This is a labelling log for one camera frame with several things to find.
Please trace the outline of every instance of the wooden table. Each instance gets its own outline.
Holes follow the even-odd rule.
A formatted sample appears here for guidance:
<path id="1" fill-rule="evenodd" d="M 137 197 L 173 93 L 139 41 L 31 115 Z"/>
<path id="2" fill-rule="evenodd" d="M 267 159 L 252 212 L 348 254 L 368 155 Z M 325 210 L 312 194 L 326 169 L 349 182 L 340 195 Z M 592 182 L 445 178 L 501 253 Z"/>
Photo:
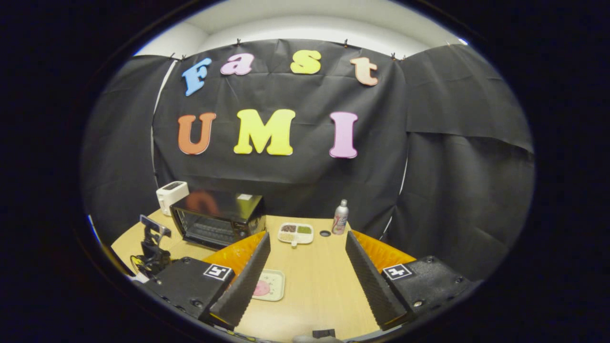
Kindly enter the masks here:
<path id="1" fill-rule="evenodd" d="M 171 217 L 160 210 L 149 218 L 171 230 L 171 238 L 161 240 L 161 248 L 173 259 L 189 256 L 204 259 L 214 251 L 182 240 Z M 314 228 L 314 241 L 290 244 L 278 240 L 282 223 L 303 223 Z M 330 230 L 332 219 L 267 216 L 271 253 L 265 269 L 280 270 L 285 275 L 284 297 L 280 301 L 252 299 L 235 332 L 262 339 L 291 342 L 292 337 L 314 330 L 335 329 L 338 339 L 349 339 L 379 330 L 364 291 L 345 253 L 347 235 L 319 235 Z M 112 249 L 131 267 L 129 257 L 142 254 L 140 242 L 144 225 L 138 223 L 119 237 Z"/>

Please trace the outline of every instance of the black phone holder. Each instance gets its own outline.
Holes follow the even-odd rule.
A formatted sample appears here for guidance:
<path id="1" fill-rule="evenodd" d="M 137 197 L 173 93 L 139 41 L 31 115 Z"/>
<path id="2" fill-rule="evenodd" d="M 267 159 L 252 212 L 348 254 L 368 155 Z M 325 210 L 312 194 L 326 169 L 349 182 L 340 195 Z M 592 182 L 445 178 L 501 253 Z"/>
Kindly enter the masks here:
<path id="1" fill-rule="evenodd" d="M 170 252 L 159 247 L 159 243 L 163 236 L 171 237 L 171 231 L 150 220 L 145 215 L 140 216 L 140 221 L 144 224 L 144 240 L 141 242 L 142 252 L 144 255 L 138 256 L 143 262 L 145 270 L 141 270 L 148 277 L 157 275 L 161 270 L 171 264 Z"/>

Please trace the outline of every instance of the toaster oven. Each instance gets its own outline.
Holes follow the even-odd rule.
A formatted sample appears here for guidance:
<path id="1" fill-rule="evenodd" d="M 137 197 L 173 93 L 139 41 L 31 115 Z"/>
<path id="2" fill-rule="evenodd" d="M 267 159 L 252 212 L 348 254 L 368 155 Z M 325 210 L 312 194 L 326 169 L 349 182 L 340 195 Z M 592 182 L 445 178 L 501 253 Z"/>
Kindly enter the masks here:
<path id="1" fill-rule="evenodd" d="M 170 210 L 182 239 L 213 250 L 265 231 L 260 195 L 194 190 Z"/>

